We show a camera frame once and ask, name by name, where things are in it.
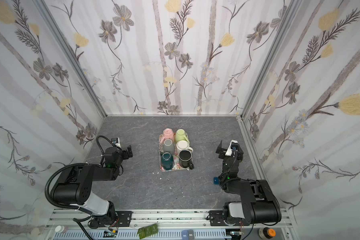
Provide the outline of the black mug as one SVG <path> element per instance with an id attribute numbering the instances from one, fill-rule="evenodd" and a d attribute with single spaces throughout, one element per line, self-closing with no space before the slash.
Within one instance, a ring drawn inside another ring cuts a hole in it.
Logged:
<path id="1" fill-rule="evenodd" d="M 194 169 L 192 160 L 192 152 L 189 150 L 182 150 L 179 152 L 179 165 L 184 169 Z"/>

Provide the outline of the white mug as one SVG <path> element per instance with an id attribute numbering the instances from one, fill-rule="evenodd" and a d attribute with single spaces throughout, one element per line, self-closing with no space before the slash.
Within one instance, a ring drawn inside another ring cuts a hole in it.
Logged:
<path id="1" fill-rule="evenodd" d="M 181 151 L 189 151 L 189 152 L 193 152 L 194 149 L 190 146 L 190 144 L 185 141 L 185 140 L 180 140 L 177 142 L 176 144 L 176 148 L 177 148 L 177 152 L 178 154 L 181 152 Z"/>

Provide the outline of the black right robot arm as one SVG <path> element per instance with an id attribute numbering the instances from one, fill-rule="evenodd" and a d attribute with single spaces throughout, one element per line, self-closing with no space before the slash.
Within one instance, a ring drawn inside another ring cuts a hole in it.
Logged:
<path id="1" fill-rule="evenodd" d="M 226 202 L 221 211 L 209 211 L 207 220 L 211 226 L 250 226 L 264 224 L 273 226 L 282 220 L 280 204 L 266 180 L 238 177 L 239 164 L 244 151 L 235 140 L 228 148 L 222 143 L 216 153 L 222 159 L 222 173 L 214 178 L 214 184 L 228 194 L 240 196 L 238 202 Z"/>

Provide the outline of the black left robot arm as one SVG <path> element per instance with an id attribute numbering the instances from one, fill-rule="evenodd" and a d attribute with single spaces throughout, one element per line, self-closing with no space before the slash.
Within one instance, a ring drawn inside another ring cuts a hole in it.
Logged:
<path id="1" fill-rule="evenodd" d="M 78 163 L 56 171 L 45 186 L 45 197 L 50 204 L 62 209 L 78 210 L 89 215 L 89 227 L 113 227 L 120 223 L 115 205 L 92 191 L 93 182 L 115 181 L 123 171 L 124 160 L 133 157 L 132 146 L 106 149 L 102 164 Z"/>

